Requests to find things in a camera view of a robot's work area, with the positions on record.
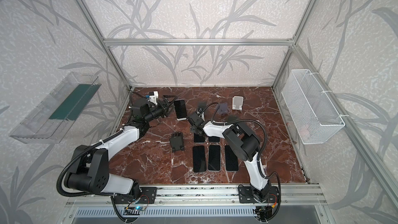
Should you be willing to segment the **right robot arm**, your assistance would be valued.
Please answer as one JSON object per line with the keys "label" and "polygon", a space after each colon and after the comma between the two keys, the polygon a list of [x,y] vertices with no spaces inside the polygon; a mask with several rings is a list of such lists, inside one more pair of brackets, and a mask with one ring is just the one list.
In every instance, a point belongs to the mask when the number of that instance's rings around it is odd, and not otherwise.
{"label": "right robot arm", "polygon": [[261,123],[250,119],[237,119],[230,122],[205,121],[198,113],[191,114],[188,121],[193,133],[227,141],[237,158],[246,166],[255,200],[264,202],[272,186],[260,158],[265,147],[260,146],[260,138],[246,125],[251,122],[262,127]]}

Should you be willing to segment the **silver phone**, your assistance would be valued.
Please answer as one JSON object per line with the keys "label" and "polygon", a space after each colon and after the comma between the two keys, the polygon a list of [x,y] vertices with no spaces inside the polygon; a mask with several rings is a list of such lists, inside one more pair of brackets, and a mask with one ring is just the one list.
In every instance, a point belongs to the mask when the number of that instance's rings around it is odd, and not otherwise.
{"label": "silver phone", "polygon": [[220,145],[210,145],[208,151],[208,170],[221,170],[221,147]]}

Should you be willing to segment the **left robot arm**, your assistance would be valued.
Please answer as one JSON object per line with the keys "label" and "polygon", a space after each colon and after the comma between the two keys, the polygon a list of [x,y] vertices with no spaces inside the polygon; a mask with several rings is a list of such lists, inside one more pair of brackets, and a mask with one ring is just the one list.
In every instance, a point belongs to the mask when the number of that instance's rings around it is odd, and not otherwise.
{"label": "left robot arm", "polygon": [[139,199],[142,190],[138,181],[111,174],[109,161],[122,149],[143,138],[151,121],[167,117],[176,99],[175,95],[164,95],[159,99],[152,92],[131,104],[128,121],[119,131],[93,145],[80,145],[75,149],[71,161],[57,179],[57,192],[65,197],[118,194]]}

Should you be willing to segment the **black phone from folding stand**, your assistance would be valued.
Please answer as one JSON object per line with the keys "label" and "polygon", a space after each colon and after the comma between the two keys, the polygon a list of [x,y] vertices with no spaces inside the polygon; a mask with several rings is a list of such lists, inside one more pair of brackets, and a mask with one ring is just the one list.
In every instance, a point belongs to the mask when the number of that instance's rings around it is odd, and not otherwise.
{"label": "black phone from folding stand", "polygon": [[195,173],[201,173],[206,171],[206,157],[204,146],[194,146],[192,148],[193,153],[193,171]]}

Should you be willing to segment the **purple phone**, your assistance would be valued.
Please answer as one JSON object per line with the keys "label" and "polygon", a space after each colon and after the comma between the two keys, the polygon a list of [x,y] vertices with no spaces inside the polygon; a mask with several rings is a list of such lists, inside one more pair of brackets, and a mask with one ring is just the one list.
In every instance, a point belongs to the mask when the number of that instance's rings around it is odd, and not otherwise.
{"label": "purple phone", "polygon": [[186,103],[184,99],[179,99],[174,102],[174,108],[177,118],[187,117]]}

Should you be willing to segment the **black folding phone stand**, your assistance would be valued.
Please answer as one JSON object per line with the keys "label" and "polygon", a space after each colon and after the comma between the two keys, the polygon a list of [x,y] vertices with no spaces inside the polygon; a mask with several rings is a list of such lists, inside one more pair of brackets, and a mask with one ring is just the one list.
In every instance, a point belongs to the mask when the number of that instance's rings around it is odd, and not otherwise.
{"label": "black folding phone stand", "polygon": [[172,152],[184,151],[184,139],[181,132],[175,132],[170,137]]}

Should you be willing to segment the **white folding phone stand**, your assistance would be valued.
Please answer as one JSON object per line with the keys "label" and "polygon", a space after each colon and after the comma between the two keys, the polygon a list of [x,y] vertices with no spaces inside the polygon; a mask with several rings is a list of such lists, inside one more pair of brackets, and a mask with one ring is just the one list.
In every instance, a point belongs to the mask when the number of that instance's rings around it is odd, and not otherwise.
{"label": "white folding phone stand", "polygon": [[232,110],[243,110],[244,97],[234,96],[232,99]]}

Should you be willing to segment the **teal phone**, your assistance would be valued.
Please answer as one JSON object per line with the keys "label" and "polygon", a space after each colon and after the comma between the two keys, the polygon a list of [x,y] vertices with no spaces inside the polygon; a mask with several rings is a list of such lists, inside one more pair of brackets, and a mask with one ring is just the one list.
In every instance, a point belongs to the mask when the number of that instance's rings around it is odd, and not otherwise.
{"label": "teal phone", "polygon": [[194,143],[205,143],[206,139],[205,139],[205,137],[203,137],[201,135],[194,134],[193,140],[194,140]]}

